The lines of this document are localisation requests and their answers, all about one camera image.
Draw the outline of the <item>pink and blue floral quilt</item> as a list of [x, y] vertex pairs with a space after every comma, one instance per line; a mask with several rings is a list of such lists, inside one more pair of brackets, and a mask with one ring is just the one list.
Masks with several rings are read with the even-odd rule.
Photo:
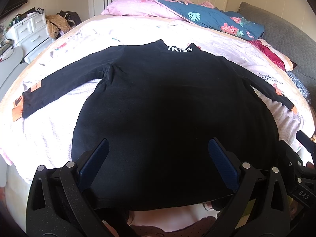
[[265, 31], [263, 25], [248, 21], [237, 12], [224, 12], [181, 0], [115, 0], [101, 14], [183, 20], [247, 41], [261, 38]]

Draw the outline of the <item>red floral pillow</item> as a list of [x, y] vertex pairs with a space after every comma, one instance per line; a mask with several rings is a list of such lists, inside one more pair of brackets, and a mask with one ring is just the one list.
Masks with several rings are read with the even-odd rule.
[[249, 42], [258, 48], [283, 71], [292, 71], [297, 66], [297, 64], [294, 63], [289, 57], [273, 48], [266, 40], [257, 39]]

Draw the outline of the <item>black bag on floor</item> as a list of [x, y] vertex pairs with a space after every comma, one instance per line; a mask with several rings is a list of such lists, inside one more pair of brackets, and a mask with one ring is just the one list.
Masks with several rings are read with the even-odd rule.
[[60, 11], [58, 13], [61, 17], [65, 18], [71, 28], [76, 27], [82, 23], [79, 14], [77, 12], [72, 11]]

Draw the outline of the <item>blue patterned pillow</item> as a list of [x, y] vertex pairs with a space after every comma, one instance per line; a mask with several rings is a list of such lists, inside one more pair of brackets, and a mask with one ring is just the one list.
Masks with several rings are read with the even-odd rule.
[[308, 89], [303, 85], [303, 83], [299, 80], [299, 78], [292, 73], [291, 71], [286, 71], [289, 78], [293, 81], [293, 83], [296, 85], [296, 87], [299, 89], [300, 93], [303, 95], [303, 97], [306, 99], [309, 105], [311, 105], [311, 94], [308, 91]]

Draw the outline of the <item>grey quilted headboard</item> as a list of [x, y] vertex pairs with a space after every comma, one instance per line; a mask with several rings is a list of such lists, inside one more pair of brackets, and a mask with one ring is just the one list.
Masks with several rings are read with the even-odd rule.
[[263, 25], [263, 39], [297, 64], [293, 73], [311, 94], [311, 105], [315, 107], [315, 41], [292, 23], [254, 5], [241, 2], [238, 12]]

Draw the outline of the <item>lilac strawberry print blanket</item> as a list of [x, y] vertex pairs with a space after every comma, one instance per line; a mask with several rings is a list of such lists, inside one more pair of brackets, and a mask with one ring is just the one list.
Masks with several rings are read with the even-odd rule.
[[180, 20], [97, 16], [69, 31], [38, 55], [16, 77], [1, 100], [1, 156], [15, 169], [19, 181], [28, 185], [39, 165], [55, 168], [70, 159], [75, 122], [97, 81], [76, 88], [27, 119], [13, 121], [14, 100], [46, 76], [89, 54], [115, 45], [142, 45], [157, 40], [179, 48], [194, 43], [203, 51], [223, 56], [267, 81], [295, 106], [294, 112], [286, 112], [283, 106], [263, 99], [276, 120], [280, 137], [289, 142], [304, 163], [311, 161], [309, 152], [294, 139], [296, 130], [313, 135], [311, 107], [288, 75], [254, 45]]

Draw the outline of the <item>black long-sleeve kiss shirt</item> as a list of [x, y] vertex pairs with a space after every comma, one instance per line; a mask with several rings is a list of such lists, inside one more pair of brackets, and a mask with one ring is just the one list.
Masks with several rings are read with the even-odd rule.
[[279, 133], [264, 94], [293, 103], [249, 70], [201, 51], [159, 40], [90, 54], [23, 93], [24, 118], [97, 79], [72, 139], [72, 159], [109, 141], [109, 155], [89, 194], [128, 210], [180, 207], [229, 194], [209, 153], [222, 146], [253, 166], [276, 165]]

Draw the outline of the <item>white drawer chest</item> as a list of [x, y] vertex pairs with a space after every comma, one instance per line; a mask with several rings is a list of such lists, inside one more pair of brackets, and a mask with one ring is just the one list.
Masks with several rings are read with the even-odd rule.
[[55, 41], [49, 36], [44, 12], [29, 13], [26, 18], [13, 25], [5, 33], [5, 37], [13, 40], [14, 47], [21, 47], [23, 60], [28, 64]]

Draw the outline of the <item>tan fuzzy garment pile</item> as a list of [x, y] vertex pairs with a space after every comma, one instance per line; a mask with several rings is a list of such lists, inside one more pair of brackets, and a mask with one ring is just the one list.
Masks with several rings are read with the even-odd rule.
[[58, 14], [46, 16], [46, 22], [49, 36], [53, 39], [57, 38], [60, 31], [67, 33], [71, 30], [67, 20]]

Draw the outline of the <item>grey white desk surface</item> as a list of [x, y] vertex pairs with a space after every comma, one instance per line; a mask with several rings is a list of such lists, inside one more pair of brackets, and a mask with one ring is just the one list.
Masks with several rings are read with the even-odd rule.
[[28, 64], [24, 61], [23, 49], [10, 48], [5, 59], [1, 61], [0, 101], [26, 66]]

